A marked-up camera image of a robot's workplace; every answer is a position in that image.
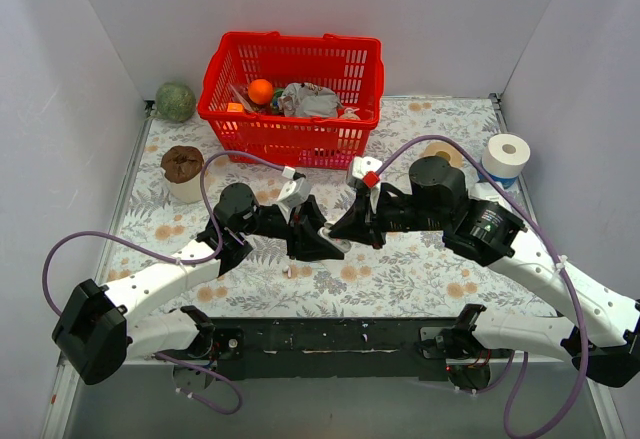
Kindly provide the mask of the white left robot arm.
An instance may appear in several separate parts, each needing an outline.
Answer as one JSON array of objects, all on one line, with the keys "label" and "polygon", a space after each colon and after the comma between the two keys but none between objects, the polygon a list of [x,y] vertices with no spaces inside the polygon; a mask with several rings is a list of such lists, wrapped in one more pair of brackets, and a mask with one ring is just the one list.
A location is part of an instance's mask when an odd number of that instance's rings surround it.
[{"label": "white left robot arm", "polygon": [[303,179],[287,182],[276,204],[262,206],[243,183],[227,186],[204,231],[169,261],[106,285],[77,285],[52,333],[87,385],[112,376],[128,358],[177,350],[200,359],[215,344],[215,326],[194,306],[153,318],[152,312],[197,286],[225,275],[251,253],[250,235],[285,241],[298,261],[341,260],[350,245],[331,225]]}]

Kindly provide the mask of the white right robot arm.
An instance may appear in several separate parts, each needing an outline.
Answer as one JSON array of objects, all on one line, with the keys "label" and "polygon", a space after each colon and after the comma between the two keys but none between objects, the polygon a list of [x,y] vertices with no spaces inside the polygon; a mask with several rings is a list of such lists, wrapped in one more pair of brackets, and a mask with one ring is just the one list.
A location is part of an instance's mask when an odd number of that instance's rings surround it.
[{"label": "white right robot arm", "polygon": [[511,349],[587,366],[589,379],[620,388],[639,372],[639,303],[598,283],[568,262],[551,258],[541,239],[499,203],[469,196],[463,172],[438,156],[409,169],[403,193],[376,174],[380,161],[352,160],[350,209],[329,229],[336,240],[385,243],[389,232],[440,231],[445,247],[522,285],[557,312],[554,317],[463,308],[454,325],[427,340],[450,358]]}]

